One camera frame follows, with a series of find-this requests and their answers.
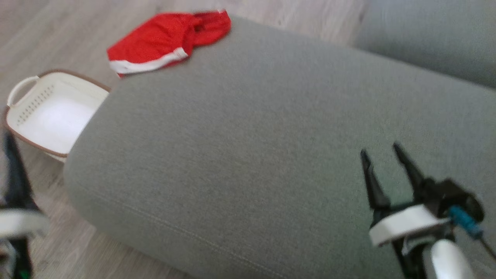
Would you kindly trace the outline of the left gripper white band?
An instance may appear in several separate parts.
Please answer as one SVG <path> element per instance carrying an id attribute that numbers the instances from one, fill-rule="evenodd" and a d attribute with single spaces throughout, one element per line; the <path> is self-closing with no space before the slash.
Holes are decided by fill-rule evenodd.
<path id="1" fill-rule="evenodd" d="M 33 263 L 30 238 L 46 235 L 50 220 L 40 212 L 33 198 L 20 150 L 13 134 L 3 133 L 3 150 L 7 158 L 7 190 L 0 216 L 1 278 L 31 279 Z"/>

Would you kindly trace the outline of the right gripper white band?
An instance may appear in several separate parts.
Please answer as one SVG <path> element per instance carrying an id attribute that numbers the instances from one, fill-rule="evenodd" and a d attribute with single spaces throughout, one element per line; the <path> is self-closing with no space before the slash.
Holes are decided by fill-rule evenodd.
<path id="1" fill-rule="evenodd" d="M 398 161 L 404 166 L 414 195 L 420 195 L 424 176 L 399 142 L 393 143 Z M 361 162 L 373 221 L 369 229 L 375 247 L 391 244 L 406 279 L 435 279 L 427 270 L 429 260 L 424 253 L 435 242 L 453 240 L 453 228 L 447 218 L 437 218 L 425 205 L 405 204 L 400 210 L 390 208 L 391 201 L 380 186 L 366 150 Z"/>

